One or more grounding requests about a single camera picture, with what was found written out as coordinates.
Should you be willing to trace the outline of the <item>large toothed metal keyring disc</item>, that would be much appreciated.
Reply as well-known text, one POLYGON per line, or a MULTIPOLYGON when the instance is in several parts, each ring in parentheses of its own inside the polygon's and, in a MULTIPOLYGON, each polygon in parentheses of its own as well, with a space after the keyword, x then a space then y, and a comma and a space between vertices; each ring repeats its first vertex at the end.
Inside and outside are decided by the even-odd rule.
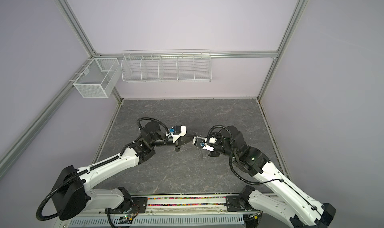
POLYGON ((204 159, 204 153, 203 153, 202 149, 199 149, 199 155, 200 155, 200 159, 203 160, 204 159))

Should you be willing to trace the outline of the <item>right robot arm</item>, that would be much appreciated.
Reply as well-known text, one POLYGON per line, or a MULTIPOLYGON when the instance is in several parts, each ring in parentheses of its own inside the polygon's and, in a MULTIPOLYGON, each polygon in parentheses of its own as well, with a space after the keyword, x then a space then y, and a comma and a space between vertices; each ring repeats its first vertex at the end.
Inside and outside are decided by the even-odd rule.
POLYGON ((234 126, 215 125, 195 146, 229 157, 233 174, 247 186, 239 194, 241 207, 259 210, 290 228, 327 228, 336 208, 311 198, 290 181, 259 149, 247 145, 234 126))

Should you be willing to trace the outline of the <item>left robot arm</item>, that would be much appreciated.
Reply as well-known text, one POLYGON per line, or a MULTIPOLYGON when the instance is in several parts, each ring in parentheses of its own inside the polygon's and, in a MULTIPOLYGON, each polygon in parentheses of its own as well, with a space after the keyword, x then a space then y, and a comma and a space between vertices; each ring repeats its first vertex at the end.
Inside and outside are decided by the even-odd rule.
POLYGON ((126 169, 138 166, 155 155, 156 147, 173 145, 176 151, 192 142, 196 133, 189 133, 185 126, 168 128, 161 121, 143 117, 137 120, 140 135, 125 145, 120 153, 92 165, 62 170, 50 193, 36 211, 39 221, 53 218, 69 220, 82 211, 106 209, 117 213, 138 211, 129 192, 118 187, 113 190, 94 188, 102 181, 126 169))

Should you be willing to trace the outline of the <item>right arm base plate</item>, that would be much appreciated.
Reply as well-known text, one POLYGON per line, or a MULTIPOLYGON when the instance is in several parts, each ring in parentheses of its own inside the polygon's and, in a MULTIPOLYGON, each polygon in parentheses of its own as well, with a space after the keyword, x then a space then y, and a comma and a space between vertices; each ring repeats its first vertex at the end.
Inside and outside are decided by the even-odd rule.
POLYGON ((225 206, 228 212, 256 211, 249 202, 241 196, 226 196, 225 206))

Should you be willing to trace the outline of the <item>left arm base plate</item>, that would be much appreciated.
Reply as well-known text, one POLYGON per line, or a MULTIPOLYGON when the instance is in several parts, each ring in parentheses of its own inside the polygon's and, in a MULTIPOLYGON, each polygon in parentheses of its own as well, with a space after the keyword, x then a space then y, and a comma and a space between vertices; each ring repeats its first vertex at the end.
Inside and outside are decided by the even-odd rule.
POLYGON ((143 214, 146 212, 148 203, 147 197, 134 197, 129 201, 123 201, 121 205, 119 205, 115 209, 110 209, 110 214, 143 214))

